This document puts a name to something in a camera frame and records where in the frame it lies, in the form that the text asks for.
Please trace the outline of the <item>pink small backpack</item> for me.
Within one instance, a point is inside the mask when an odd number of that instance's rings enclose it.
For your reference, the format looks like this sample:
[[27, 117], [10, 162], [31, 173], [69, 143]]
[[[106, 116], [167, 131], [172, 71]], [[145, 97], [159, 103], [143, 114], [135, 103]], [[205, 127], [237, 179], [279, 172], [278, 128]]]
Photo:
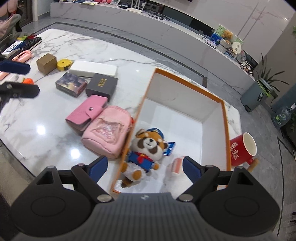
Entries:
[[108, 106], [84, 131], [83, 145], [100, 156], [116, 159], [121, 154], [132, 117], [118, 106]]

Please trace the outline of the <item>yellow tape measure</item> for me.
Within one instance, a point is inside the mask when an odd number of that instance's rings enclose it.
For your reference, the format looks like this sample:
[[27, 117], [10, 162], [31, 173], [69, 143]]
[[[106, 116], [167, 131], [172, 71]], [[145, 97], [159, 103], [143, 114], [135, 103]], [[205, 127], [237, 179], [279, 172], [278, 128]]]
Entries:
[[57, 69], [59, 71], [66, 71], [68, 70], [73, 64], [73, 61], [69, 59], [61, 59], [57, 62]]

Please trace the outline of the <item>illustrated book box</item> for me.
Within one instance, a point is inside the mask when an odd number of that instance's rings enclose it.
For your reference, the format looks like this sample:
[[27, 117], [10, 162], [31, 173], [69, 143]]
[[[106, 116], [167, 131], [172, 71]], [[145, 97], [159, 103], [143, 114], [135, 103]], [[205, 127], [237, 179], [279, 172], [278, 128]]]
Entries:
[[56, 88], [73, 97], [78, 97], [86, 88], [87, 80], [66, 72], [56, 82]]

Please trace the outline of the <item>long white box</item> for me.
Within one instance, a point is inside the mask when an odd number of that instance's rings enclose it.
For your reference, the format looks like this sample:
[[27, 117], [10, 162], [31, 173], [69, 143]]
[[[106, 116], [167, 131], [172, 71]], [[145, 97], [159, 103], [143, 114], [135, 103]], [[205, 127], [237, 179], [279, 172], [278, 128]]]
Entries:
[[70, 67], [69, 73], [88, 78], [92, 78], [95, 74], [115, 77], [117, 73], [117, 66], [76, 60]]

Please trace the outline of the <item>orange crochet fruit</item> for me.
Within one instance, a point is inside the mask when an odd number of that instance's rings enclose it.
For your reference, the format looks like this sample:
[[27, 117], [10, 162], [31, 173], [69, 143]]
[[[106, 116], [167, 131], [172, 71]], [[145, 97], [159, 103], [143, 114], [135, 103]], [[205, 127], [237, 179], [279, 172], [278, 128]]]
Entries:
[[24, 78], [22, 83], [34, 85], [34, 81], [32, 80], [32, 78]]

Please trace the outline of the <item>blue white slim box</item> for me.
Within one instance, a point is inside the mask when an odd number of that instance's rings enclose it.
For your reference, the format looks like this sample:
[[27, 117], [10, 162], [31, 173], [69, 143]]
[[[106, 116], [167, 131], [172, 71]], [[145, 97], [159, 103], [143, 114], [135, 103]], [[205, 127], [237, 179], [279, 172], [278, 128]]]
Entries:
[[22, 48], [25, 44], [25, 41], [17, 40], [13, 44], [10, 45], [7, 49], [5, 49], [1, 55], [6, 59], [10, 58], [12, 54], [14, 54], [18, 49]]

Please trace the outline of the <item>pink handheld fan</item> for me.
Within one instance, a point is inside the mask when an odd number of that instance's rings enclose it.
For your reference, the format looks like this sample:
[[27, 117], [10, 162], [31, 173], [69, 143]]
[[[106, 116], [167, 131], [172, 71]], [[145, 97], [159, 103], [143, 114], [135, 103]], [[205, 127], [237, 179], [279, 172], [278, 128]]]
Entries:
[[30, 60], [33, 57], [33, 54], [30, 50], [25, 50], [22, 51], [20, 54], [15, 56], [12, 61], [20, 62], [20, 63], [25, 63], [28, 60]]

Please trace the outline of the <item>pink striped item in box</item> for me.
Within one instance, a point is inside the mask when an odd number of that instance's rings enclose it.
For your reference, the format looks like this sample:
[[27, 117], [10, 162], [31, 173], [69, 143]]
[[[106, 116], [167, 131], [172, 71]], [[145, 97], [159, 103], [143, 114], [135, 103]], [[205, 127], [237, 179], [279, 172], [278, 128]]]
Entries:
[[183, 171], [184, 156], [175, 158], [166, 169], [165, 182], [182, 182], [185, 180], [185, 173]]

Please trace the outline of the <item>black remote keyboard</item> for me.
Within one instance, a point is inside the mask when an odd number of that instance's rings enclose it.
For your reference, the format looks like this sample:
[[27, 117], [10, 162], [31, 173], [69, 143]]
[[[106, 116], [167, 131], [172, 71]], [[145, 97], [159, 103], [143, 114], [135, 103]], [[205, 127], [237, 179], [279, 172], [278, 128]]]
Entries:
[[26, 51], [26, 50], [31, 50], [34, 47], [36, 47], [36, 45], [40, 44], [42, 42], [42, 38], [41, 37], [35, 37], [33, 39], [30, 39], [29, 41], [25, 41], [25, 45], [18, 49], [17, 53], [20, 53], [22, 51]]

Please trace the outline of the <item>blue card tag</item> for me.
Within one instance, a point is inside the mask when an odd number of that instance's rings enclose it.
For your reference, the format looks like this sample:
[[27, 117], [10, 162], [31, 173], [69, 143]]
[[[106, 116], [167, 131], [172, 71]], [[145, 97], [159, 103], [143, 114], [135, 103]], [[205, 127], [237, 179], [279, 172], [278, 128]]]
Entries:
[[170, 156], [174, 147], [176, 146], [176, 142], [167, 142], [167, 148], [164, 149], [163, 155], [164, 156]]

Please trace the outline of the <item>brown cardboard cube box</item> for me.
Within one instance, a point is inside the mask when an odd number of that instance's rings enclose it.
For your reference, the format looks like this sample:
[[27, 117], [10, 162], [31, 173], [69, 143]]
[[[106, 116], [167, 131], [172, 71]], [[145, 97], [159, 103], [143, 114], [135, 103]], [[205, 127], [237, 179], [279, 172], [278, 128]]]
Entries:
[[36, 63], [38, 70], [44, 75], [49, 74], [57, 68], [57, 58], [49, 53], [39, 58]]

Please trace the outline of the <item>orange white storage box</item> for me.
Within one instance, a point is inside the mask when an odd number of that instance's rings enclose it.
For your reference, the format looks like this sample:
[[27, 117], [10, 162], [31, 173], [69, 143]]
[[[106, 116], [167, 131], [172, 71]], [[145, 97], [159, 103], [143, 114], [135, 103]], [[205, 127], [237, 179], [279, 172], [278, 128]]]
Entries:
[[176, 142], [170, 156], [164, 156], [159, 169], [137, 184], [122, 188], [118, 172], [112, 183], [116, 193], [170, 192], [180, 195], [192, 184], [185, 175], [182, 182], [165, 182], [167, 166], [177, 157], [189, 156], [202, 166], [222, 171], [231, 168], [229, 131], [224, 101], [210, 92], [165, 70], [156, 69], [135, 116], [127, 139], [127, 153], [140, 129], [158, 128], [167, 142]]

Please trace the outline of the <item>red panda plush toy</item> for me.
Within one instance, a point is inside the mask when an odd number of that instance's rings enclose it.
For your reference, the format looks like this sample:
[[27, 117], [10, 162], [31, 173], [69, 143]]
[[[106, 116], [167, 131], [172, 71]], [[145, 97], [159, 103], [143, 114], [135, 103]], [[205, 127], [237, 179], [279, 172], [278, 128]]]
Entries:
[[144, 180], [152, 170], [159, 169], [159, 161], [163, 158], [168, 142], [158, 128], [140, 129], [131, 142], [121, 167], [124, 176], [121, 187], [126, 188]]

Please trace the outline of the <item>pink snap wallet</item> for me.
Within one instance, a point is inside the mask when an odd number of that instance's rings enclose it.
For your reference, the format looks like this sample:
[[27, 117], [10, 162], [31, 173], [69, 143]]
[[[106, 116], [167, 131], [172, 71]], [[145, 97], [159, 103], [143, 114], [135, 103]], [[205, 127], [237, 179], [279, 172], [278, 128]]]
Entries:
[[92, 95], [72, 111], [65, 121], [79, 132], [84, 132], [107, 104], [107, 97]]

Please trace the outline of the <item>red mug white interior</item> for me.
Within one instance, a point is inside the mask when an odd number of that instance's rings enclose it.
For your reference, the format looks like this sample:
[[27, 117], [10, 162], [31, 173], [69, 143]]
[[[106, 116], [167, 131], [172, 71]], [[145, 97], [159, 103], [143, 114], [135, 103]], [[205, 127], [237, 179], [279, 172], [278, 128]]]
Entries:
[[230, 141], [231, 166], [241, 166], [243, 163], [248, 164], [247, 170], [252, 172], [258, 165], [257, 145], [250, 133], [243, 134], [233, 138]]

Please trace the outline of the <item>black gift box gold text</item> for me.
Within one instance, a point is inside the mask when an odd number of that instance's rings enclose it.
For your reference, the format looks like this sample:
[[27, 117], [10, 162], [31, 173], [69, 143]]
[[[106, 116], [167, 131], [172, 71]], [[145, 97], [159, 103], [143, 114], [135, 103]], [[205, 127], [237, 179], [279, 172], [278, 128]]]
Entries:
[[115, 92], [117, 82], [118, 79], [115, 77], [96, 73], [86, 86], [86, 95], [88, 97], [92, 95], [106, 97], [107, 101], [110, 102]]

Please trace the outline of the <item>grey trash bin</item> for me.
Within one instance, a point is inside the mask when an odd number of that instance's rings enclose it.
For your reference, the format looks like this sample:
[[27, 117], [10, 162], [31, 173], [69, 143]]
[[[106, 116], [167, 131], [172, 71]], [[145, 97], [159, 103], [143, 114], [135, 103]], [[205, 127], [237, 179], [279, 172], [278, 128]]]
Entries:
[[241, 103], [247, 112], [255, 110], [269, 95], [268, 83], [259, 78], [253, 85], [251, 85], [246, 92], [240, 97]]

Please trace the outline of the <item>water jug bottle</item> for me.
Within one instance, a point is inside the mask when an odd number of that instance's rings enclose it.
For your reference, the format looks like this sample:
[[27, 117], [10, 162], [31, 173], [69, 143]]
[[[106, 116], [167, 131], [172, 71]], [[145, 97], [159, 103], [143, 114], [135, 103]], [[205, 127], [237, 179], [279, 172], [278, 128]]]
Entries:
[[280, 108], [276, 113], [273, 114], [273, 116], [271, 117], [271, 120], [274, 124], [274, 126], [276, 128], [281, 128], [282, 126], [284, 126], [286, 123], [288, 123], [288, 121], [291, 118], [291, 114], [293, 111], [293, 107], [290, 106], [283, 106], [282, 108]]

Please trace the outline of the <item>green potted plant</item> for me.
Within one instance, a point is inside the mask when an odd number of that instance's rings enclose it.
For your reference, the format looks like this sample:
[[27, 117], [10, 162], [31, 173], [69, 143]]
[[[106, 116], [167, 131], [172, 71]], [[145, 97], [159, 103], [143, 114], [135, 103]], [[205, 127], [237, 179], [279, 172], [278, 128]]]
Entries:
[[290, 85], [289, 83], [283, 80], [279, 80], [275, 78], [276, 76], [283, 74], [285, 71], [280, 71], [280, 72], [271, 74], [272, 69], [271, 68], [269, 70], [267, 69], [267, 58], [264, 57], [263, 54], [261, 54], [261, 64], [262, 64], [261, 73], [260, 74], [257, 73], [258, 75], [257, 83], [268, 97], [275, 95], [276, 92], [280, 93], [280, 90], [276, 86], [274, 86], [275, 82], [280, 82], [285, 85]]

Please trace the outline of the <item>round white fan sign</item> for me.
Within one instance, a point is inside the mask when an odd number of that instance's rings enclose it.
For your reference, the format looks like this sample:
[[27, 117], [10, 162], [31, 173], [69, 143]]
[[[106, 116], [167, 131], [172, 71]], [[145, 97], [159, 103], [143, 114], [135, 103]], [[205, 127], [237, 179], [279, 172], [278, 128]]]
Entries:
[[234, 54], [240, 54], [242, 51], [242, 46], [240, 42], [233, 42], [232, 43], [232, 51]]

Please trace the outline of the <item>small bear plush on shelf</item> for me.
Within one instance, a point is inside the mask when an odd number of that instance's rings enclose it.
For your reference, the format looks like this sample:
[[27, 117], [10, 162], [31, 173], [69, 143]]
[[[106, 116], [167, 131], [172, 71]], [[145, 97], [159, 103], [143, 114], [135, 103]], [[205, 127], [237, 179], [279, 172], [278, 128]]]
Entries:
[[223, 39], [226, 39], [226, 40], [231, 40], [233, 37], [233, 34], [229, 31], [229, 30], [224, 30], [223, 33], [222, 33], [222, 38]]

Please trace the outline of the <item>white router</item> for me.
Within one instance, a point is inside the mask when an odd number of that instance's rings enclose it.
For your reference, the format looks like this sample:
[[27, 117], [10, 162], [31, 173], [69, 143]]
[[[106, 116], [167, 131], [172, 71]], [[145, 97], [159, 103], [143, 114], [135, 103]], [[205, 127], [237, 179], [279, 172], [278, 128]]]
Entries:
[[131, 0], [126, 10], [139, 14], [143, 12], [145, 5], [146, 1]]

